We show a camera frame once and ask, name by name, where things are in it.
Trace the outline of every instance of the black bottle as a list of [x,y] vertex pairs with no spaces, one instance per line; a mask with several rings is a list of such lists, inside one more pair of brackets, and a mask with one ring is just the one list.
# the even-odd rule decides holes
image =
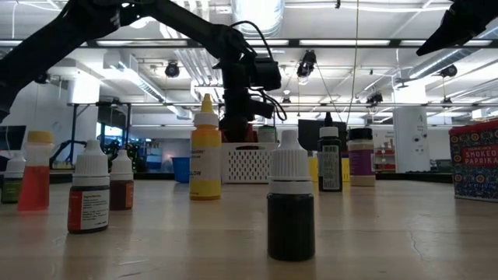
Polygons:
[[306,261],[314,256],[313,182],[307,151],[296,131],[284,131],[272,152],[268,193],[268,255],[279,261]]
[[332,117],[327,113],[325,126],[320,128],[318,141],[318,187],[320,191],[342,191],[342,143],[338,128],[332,126]]

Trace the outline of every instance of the white column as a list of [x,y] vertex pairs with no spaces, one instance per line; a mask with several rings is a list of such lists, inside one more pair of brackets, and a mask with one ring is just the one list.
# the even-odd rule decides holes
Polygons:
[[[425,85],[412,82],[393,92],[396,103],[427,102]],[[396,172],[430,171],[427,110],[425,107],[399,107],[394,110]]]

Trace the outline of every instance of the blue bin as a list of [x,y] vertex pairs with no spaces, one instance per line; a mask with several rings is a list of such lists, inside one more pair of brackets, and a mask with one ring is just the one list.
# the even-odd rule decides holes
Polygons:
[[190,179],[190,158],[172,158],[174,180],[178,183],[188,183]]

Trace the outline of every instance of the camera on ceiling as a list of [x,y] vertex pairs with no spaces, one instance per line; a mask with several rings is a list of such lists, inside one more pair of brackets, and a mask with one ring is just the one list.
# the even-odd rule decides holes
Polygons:
[[450,65],[437,73],[438,76],[441,76],[443,78],[447,77],[453,78],[457,74],[458,74],[458,68],[455,65]]
[[314,70],[314,65],[317,63],[317,55],[313,50],[306,50],[303,60],[297,68],[297,76],[300,78],[308,77]]
[[39,85],[46,85],[50,82],[50,74],[48,73],[42,73],[42,74],[39,74],[35,79],[34,79],[34,82],[39,84]]
[[178,61],[169,61],[166,70],[164,71],[166,77],[176,78],[180,75],[180,68],[178,67]]
[[384,98],[382,97],[382,93],[381,92],[376,92],[376,93],[372,94],[366,100],[366,102],[368,104],[379,104],[379,103],[381,103],[383,101],[384,101]]

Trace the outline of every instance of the brown bottle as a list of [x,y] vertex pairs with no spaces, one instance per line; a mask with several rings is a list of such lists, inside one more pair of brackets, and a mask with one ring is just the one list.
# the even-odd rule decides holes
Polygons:
[[121,150],[113,160],[110,172],[110,210],[133,208],[133,188],[132,161],[126,150]]

